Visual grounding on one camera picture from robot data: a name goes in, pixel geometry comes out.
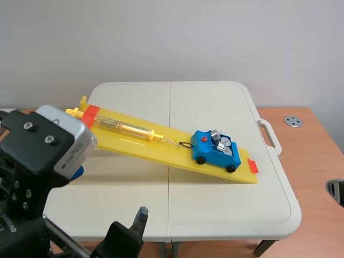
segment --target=blue toy car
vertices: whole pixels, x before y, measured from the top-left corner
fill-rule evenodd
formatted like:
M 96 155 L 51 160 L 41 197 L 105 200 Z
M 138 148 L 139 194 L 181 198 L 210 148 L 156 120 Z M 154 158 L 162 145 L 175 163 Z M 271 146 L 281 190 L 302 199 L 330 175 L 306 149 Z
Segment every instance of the blue toy car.
M 191 137 L 192 158 L 199 165 L 208 163 L 225 168 L 228 173 L 235 172 L 241 164 L 237 144 L 232 142 L 230 137 L 219 134 L 217 131 L 217 135 L 214 136 L 214 131 L 194 133 Z M 225 142 L 227 146 L 224 150 L 222 142 Z

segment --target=white folding table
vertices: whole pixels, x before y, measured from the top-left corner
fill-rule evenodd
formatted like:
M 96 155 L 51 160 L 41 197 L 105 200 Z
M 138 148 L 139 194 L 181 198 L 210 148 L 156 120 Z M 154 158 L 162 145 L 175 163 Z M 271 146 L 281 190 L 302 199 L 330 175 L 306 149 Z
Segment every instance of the white folding table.
M 190 133 L 222 130 L 249 151 L 257 184 L 242 184 L 95 150 L 74 184 L 54 189 L 46 214 L 77 240 L 99 240 L 118 220 L 149 208 L 145 241 L 264 239 L 260 256 L 292 234 L 301 211 L 278 155 L 281 146 L 247 89 L 236 82 L 109 82 L 89 104 Z M 266 145 L 262 125 L 274 147 Z

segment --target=black table leg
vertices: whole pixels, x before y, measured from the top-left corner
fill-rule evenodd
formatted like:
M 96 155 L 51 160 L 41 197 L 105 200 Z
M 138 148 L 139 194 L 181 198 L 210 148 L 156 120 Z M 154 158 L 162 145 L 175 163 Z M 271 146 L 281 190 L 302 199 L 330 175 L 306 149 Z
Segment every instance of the black table leg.
M 181 242 L 173 242 L 172 243 L 172 257 L 178 258 L 178 252 L 179 252 L 179 244 Z
M 172 254 L 173 258 L 178 258 L 178 252 L 179 252 L 179 244 L 182 242 L 171 242 L 172 248 L 167 249 L 165 242 L 157 242 L 159 245 L 159 258 L 166 258 L 167 255 Z
M 167 256 L 166 243 L 158 242 L 157 244 L 159 246 L 159 258 L 166 258 Z
M 257 257 L 260 257 L 276 240 L 263 240 L 257 246 L 256 250 L 254 250 L 253 254 Z

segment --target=red tape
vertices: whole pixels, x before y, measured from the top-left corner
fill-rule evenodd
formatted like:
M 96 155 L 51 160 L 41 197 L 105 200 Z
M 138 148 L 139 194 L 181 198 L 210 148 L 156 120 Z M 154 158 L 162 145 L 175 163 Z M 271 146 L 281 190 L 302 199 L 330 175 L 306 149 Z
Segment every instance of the red tape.
M 250 159 L 247 159 L 247 161 L 248 161 L 248 165 L 249 165 L 249 168 L 251 170 L 251 173 L 257 174 L 259 171 L 258 171 L 256 162 L 254 160 L 250 160 Z
M 88 128 L 91 129 L 99 109 L 99 106 L 89 105 L 88 108 L 85 110 L 84 115 L 81 118 L 81 121 L 83 121 Z

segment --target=table handle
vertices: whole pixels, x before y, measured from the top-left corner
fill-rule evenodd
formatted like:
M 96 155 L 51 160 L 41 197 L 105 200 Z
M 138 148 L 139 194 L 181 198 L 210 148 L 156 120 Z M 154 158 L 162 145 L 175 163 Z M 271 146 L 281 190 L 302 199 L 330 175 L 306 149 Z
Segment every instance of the table handle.
M 278 138 L 274 132 L 273 127 L 270 125 L 268 121 L 264 119 L 260 120 L 260 125 L 265 129 L 267 136 L 269 138 L 269 141 L 271 142 L 271 145 L 275 149 L 277 156 L 279 156 L 280 153 L 282 152 L 282 146 L 280 142 L 278 141 Z

